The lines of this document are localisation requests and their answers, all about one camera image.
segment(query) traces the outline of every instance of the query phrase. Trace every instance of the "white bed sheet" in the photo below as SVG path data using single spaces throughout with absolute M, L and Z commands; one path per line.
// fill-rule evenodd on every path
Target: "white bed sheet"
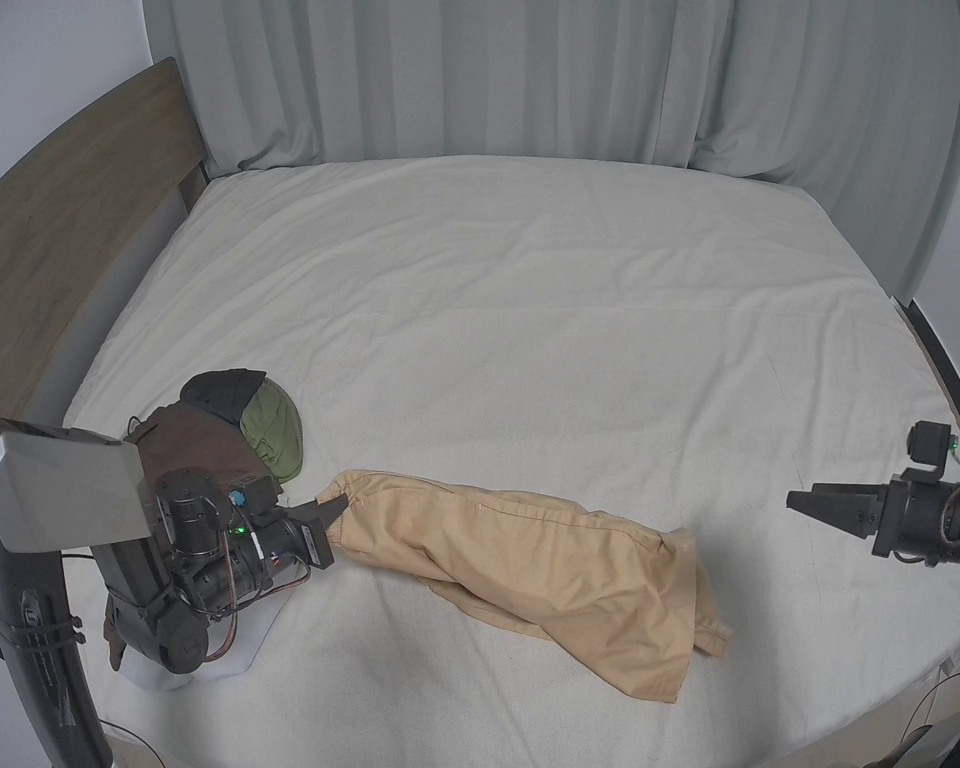
M 893 305 L 798 190 L 494 157 L 216 180 L 67 422 L 119 435 L 193 374 L 241 366 L 301 408 L 293 503 L 374 468 L 685 526 L 737 635 L 723 660 L 694 655 L 676 705 L 640 702 L 340 558 L 240 677 L 148 693 L 87 643 L 102 716 L 198 768 L 742 766 L 960 641 L 960 568 L 874 558 L 783 506 L 816 481 L 886 481 L 915 420 L 952 421 Z M 97 574 L 68 572 L 95 625 Z

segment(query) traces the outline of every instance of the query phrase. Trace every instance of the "barcode sticker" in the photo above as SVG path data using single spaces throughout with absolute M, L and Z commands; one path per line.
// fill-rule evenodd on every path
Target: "barcode sticker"
M 303 540 L 306 541 L 306 548 L 310 550 L 311 562 L 313 565 L 320 567 L 320 555 L 317 554 L 317 544 L 313 541 L 313 534 L 305 525 L 302 525 L 300 529 L 303 532 Z

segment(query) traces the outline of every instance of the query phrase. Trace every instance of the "wall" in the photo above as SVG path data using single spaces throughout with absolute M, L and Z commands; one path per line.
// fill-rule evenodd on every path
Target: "wall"
M 960 187 L 914 301 L 960 371 Z
M 94 99 L 150 66 L 140 0 L 0 0 L 0 175 Z M 91 640 L 97 616 L 87 616 Z M 0 663 L 5 768 L 49 768 Z

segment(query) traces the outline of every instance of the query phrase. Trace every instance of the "curtain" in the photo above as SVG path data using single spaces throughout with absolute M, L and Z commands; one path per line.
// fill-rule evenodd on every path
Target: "curtain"
M 211 176 L 459 154 L 805 189 L 909 300 L 960 175 L 958 0 L 144 0 Z

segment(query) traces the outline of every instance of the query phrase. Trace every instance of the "bed frame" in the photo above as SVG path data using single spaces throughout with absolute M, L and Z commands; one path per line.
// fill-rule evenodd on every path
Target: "bed frame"
M 0 416 L 59 425 L 206 186 L 173 59 L 72 117 L 0 178 Z

